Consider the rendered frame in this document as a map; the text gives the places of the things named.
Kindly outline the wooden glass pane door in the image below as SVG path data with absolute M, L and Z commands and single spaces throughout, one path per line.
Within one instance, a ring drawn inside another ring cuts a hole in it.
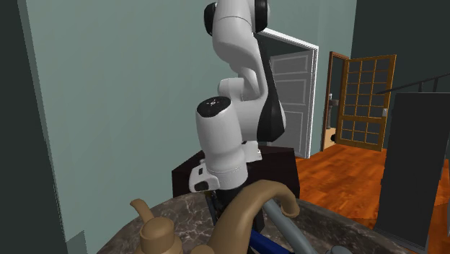
M 334 59 L 343 61 L 339 98 L 330 95 Z M 330 142 L 327 126 L 333 107 L 338 108 L 335 128 L 336 144 L 381 151 L 387 125 L 390 89 L 397 56 L 349 58 L 331 51 L 320 150 Z

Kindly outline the black stair railing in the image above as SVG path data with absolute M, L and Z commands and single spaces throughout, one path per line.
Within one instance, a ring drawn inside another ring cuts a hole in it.
M 416 81 L 416 82 L 411 82 L 411 83 L 409 83 L 409 84 L 403 84 L 403 85 L 401 85 L 401 86 L 394 87 L 394 88 L 391 88 L 391 89 L 386 89 L 386 90 L 377 92 L 376 94 L 377 94 L 377 95 L 381 95 L 381 94 L 385 94 L 385 93 L 388 93 L 388 92 L 392 92 L 392 91 L 396 91 L 396 90 L 399 90 L 399 89 L 403 89 L 403 88 L 406 88 L 406 87 L 415 86 L 415 85 L 418 85 L 418 91 L 419 91 L 419 92 L 422 92 L 422 91 L 423 91 L 423 84 L 424 84 L 425 82 L 428 82 L 428 81 L 431 81 L 431 80 L 434 81 L 434 84 L 433 84 L 433 92 L 435 92 L 435 91 L 437 90 L 438 80 L 439 80 L 440 78 L 442 78 L 442 77 L 449 76 L 449 75 L 450 75 L 450 72 L 447 72 L 447 73 L 442 74 L 442 75 L 434 76 L 434 77 L 427 78 L 427 79 L 423 79 L 423 80 Z

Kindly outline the blue flat object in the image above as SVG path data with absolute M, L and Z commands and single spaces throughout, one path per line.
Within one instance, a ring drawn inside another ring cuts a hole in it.
M 250 247 L 259 254 L 294 254 L 255 230 L 251 231 Z

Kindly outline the grey long tube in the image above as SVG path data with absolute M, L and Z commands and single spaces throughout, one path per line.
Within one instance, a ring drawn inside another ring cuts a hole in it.
M 263 205 L 263 209 L 295 254 L 318 254 L 301 230 L 287 216 L 283 215 L 281 208 L 273 199 L 267 201 Z

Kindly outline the dark grey upright panel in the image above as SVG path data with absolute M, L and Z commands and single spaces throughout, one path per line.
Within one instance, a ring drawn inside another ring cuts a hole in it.
M 419 254 L 450 137 L 450 92 L 397 93 L 374 231 Z

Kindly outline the grey panel door white frame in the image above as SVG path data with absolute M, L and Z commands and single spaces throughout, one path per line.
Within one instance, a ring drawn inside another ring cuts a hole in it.
M 267 145 L 292 148 L 297 157 L 308 159 L 319 47 L 269 28 L 260 36 L 271 40 L 267 51 L 270 52 L 278 98 L 286 114 L 285 133 Z

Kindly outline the brass curved faucet spout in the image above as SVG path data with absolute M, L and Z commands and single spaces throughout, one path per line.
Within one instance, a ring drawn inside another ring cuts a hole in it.
M 253 220 L 272 198 L 281 202 L 282 215 L 299 215 L 296 197 L 286 185 L 259 180 L 239 192 L 220 216 L 208 243 L 194 247 L 190 254 L 247 254 Z

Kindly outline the dark robot stand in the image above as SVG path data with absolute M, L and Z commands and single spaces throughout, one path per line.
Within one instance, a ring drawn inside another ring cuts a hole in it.
M 299 198 L 300 185 L 293 148 L 259 145 L 262 160 L 247 164 L 248 183 L 258 180 L 273 180 L 286 185 Z M 172 171 L 173 197 L 185 195 L 189 190 L 191 170 L 205 158 L 199 151 Z

